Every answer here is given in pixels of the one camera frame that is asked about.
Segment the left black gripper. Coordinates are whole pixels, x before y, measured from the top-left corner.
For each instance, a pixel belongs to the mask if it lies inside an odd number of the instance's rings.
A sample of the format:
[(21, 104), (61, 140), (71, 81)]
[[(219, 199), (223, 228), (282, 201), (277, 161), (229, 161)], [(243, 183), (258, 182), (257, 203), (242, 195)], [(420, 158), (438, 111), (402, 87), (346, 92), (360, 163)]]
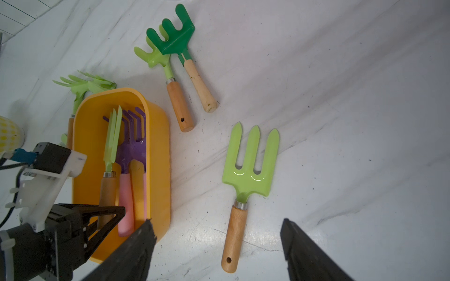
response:
[(1, 280), (71, 281), (87, 260), (106, 260), (118, 248), (109, 234), (124, 216), (120, 206), (55, 204), (43, 231), (28, 223), (1, 230)]

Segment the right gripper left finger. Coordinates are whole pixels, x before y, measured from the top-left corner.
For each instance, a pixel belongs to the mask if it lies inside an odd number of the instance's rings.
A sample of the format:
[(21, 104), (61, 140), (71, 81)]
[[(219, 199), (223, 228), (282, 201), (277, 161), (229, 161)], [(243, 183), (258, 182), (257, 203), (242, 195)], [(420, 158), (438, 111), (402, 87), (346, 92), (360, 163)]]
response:
[(151, 220), (146, 220), (85, 281), (145, 281), (157, 242)]

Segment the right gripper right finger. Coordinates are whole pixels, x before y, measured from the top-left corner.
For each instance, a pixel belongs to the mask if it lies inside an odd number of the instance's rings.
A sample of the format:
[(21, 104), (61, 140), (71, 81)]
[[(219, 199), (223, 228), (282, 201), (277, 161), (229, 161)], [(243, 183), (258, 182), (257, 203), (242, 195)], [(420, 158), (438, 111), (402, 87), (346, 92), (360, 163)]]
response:
[(290, 280), (352, 280), (295, 222), (284, 219), (280, 235)]

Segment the light green fork wooden handle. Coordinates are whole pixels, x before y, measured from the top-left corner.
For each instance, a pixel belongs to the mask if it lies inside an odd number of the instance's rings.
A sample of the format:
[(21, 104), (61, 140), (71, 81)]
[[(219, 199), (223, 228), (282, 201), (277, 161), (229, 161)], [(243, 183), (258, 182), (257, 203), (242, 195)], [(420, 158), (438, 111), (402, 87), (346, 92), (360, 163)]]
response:
[(100, 207), (116, 205), (116, 190), (118, 184), (116, 172), (113, 171), (113, 164), (116, 162), (122, 116), (123, 109), (119, 106), (118, 110), (113, 109), (109, 117), (103, 156), (103, 160), (105, 162), (105, 172), (101, 180), (99, 201)]

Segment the purple rake pink handle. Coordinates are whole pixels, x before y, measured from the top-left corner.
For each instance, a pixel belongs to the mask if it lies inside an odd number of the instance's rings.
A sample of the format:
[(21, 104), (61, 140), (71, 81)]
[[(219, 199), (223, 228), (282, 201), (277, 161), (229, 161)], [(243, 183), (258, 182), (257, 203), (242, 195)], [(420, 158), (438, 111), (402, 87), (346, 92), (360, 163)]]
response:
[(145, 112), (139, 107), (135, 107), (135, 111), (128, 110), (125, 112), (125, 117), (130, 123), (130, 144), (131, 144), (131, 154), (134, 160), (141, 162), (144, 166), (143, 174), (143, 201), (144, 201), (144, 220), (147, 220), (147, 189), (146, 189), (146, 131), (142, 135), (142, 125), (141, 121), (144, 122), (146, 126), (146, 115)]
[(112, 166), (112, 170), (116, 172), (117, 190), (116, 199), (118, 205), (125, 208), (125, 216), (118, 223), (118, 235), (126, 237), (134, 232), (134, 203), (131, 187), (131, 175), (129, 164), (131, 162), (131, 153), (129, 145), (129, 130), (125, 128), (125, 140), (117, 148), (116, 162)]

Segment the yellow plastic storage box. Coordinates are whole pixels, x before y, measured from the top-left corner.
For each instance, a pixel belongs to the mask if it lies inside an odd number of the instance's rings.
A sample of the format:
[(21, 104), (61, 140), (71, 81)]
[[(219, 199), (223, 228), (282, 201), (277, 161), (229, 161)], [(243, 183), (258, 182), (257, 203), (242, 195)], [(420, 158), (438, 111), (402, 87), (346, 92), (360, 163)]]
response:
[(121, 88), (93, 94), (79, 106), (73, 125), (73, 149), (87, 156), (82, 173), (72, 181), (72, 202), (99, 203), (101, 179), (105, 171), (103, 160), (108, 117), (113, 110), (139, 107), (146, 115), (146, 166), (131, 165), (132, 178), (141, 185), (146, 180), (147, 210), (135, 206), (135, 226), (144, 218), (151, 220), (155, 236), (161, 240), (171, 223), (170, 124), (164, 110), (147, 101), (137, 90)]

